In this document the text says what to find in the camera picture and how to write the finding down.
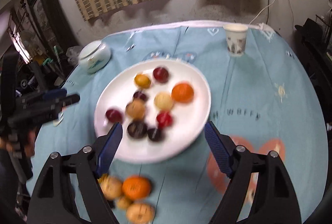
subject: orange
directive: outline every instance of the orange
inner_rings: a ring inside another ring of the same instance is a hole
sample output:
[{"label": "orange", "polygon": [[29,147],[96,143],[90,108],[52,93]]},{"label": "orange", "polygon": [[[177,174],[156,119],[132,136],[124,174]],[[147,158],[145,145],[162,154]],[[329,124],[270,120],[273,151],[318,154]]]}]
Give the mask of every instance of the orange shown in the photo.
[{"label": "orange", "polygon": [[147,178],[130,176],[123,182],[122,191],[129,199],[139,200],[150,194],[151,183]]},{"label": "orange", "polygon": [[180,83],[173,87],[173,100],[181,103],[189,103],[194,98],[194,89],[188,83]]}]

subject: window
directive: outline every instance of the window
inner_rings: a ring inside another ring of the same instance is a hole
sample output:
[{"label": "window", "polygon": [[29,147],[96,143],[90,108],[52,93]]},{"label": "window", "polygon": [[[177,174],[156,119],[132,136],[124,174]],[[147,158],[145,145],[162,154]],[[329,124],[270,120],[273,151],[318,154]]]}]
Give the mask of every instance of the window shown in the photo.
[{"label": "window", "polygon": [[12,42],[15,46],[15,49],[20,53],[25,63],[29,63],[31,56],[29,55],[28,51],[24,48],[24,45],[20,39],[20,34],[17,32],[16,26],[14,26],[14,32],[15,38],[10,34],[10,37],[12,39]]}]

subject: blue gripper pad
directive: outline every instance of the blue gripper pad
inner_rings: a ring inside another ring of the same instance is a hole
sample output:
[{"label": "blue gripper pad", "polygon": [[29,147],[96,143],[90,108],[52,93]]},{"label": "blue gripper pad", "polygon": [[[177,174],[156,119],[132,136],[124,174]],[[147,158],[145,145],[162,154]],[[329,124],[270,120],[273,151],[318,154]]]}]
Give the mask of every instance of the blue gripper pad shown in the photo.
[{"label": "blue gripper pad", "polygon": [[115,152],[122,139],[122,125],[117,123],[112,133],[108,133],[107,135],[108,139],[100,154],[97,156],[97,167],[95,172],[99,177],[108,173],[108,169],[110,168]]},{"label": "blue gripper pad", "polygon": [[[231,165],[233,163],[233,160],[231,158],[231,154],[233,152],[233,149],[235,149],[235,144],[232,142],[229,136],[221,135],[215,125],[209,121],[205,124],[204,127],[205,132],[205,139],[212,151],[213,156],[215,157],[215,160],[219,166],[219,169],[222,173],[226,174],[228,178],[232,178],[233,169],[231,168]],[[230,139],[231,143],[227,141],[227,145],[224,145],[220,138],[225,137],[225,139]]]}]

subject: table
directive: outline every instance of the table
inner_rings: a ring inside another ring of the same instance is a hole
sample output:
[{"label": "table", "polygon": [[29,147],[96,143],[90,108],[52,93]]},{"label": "table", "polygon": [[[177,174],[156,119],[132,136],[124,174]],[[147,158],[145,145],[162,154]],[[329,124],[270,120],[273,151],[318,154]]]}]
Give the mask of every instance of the table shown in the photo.
[{"label": "table", "polygon": [[[326,129],[313,86],[288,44],[268,26],[251,26],[240,58],[229,56],[222,26],[217,21],[184,22],[107,36],[103,41],[112,49],[112,59],[93,75],[78,66],[64,87],[68,93],[78,92],[81,101],[64,111],[59,126],[49,123],[40,130],[29,191],[50,153],[73,154],[95,141],[97,100],[118,73],[151,57],[173,57],[195,65],[207,78],[210,119],[221,133],[255,152],[279,151],[304,221],[322,199],[328,165]],[[172,159],[142,165],[114,160],[110,173],[122,179],[131,174],[152,179],[153,191],[146,201],[157,208],[154,224],[208,223],[227,183],[209,154],[201,134]],[[77,179],[72,175],[71,180],[80,216],[89,219]],[[240,219],[249,213],[254,185],[253,176]],[[124,212],[114,213],[121,224],[127,223]]]}]

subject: wall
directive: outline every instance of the wall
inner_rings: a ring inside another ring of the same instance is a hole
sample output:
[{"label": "wall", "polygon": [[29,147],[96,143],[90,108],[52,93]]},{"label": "wall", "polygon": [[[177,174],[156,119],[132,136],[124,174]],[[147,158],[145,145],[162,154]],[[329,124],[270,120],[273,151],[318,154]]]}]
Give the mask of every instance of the wall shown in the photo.
[{"label": "wall", "polygon": [[[0,9],[11,0],[0,0]],[[110,33],[152,24],[176,21],[214,19],[249,23],[267,5],[268,0],[155,0],[120,10],[110,11],[98,18],[84,21],[74,0],[60,0],[69,24],[82,45]],[[304,24],[309,17],[326,15],[328,0],[276,0],[270,8],[269,25],[294,48],[294,24]],[[267,12],[255,21],[266,22]]]},{"label": "wall", "polygon": [[7,31],[9,16],[9,11],[0,14],[0,57],[2,57],[9,46],[13,44]]}]

